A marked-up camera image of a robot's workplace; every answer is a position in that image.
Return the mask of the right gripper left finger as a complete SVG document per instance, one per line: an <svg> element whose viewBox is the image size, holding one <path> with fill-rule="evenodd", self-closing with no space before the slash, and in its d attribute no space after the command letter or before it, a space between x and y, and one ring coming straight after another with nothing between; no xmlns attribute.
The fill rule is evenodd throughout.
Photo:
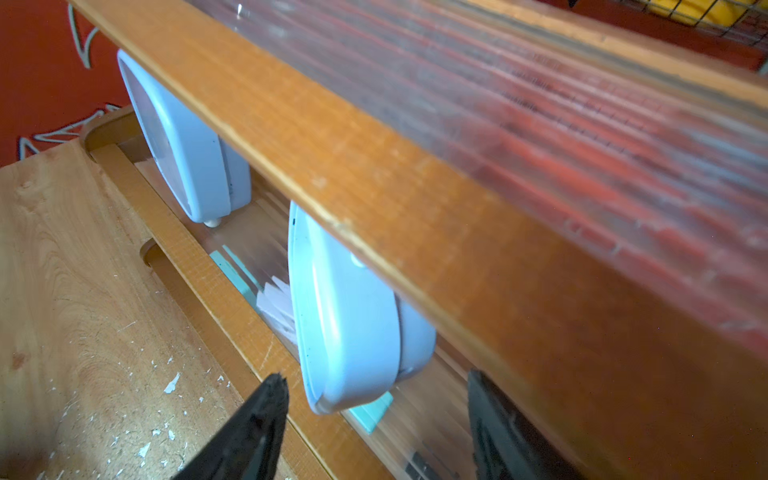
<svg viewBox="0 0 768 480"><path fill-rule="evenodd" d="M177 479L266 479L277 472L289 410L289 387L266 377Z"/></svg>

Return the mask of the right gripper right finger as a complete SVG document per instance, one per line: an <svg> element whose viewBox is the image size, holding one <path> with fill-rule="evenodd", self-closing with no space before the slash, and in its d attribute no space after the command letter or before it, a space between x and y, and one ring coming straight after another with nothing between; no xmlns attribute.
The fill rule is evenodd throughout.
<svg viewBox="0 0 768 480"><path fill-rule="evenodd" d="M468 374L468 412L478 479L580 479L483 372Z"/></svg>

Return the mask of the teal square alarm clock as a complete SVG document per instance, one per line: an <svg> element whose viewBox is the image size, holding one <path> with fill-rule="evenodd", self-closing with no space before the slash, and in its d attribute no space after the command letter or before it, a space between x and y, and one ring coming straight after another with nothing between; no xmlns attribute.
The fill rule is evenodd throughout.
<svg viewBox="0 0 768 480"><path fill-rule="evenodd" d="M349 409L348 413L366 434L372 435L393 401L393 395L386 392L370 403Z"/></svg>
<svg viewBox="0 0 768 480"><path fill-rule="evenodd" d="M258 293L263 287L245 263L227 245L222 245L209 256L248 304L256 310Z"/></svg>

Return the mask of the blue rounded alarm clock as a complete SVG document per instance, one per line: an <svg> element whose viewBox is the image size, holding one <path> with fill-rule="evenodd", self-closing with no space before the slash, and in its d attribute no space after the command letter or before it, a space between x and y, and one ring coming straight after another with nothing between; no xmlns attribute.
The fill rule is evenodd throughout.
<svg viewBox="0 0 768 480"><path fill-rule="evenodd" d="M297 204L289 214L290 289L310 408L371 403L422 371L436 329Z"/></svg>
<svg viewBox="0 0 768 480"><path fill-rule="evenodd" d="M248 162L127 52L117 64L155 164L187 217L214 228L252 199Z"/></svg>

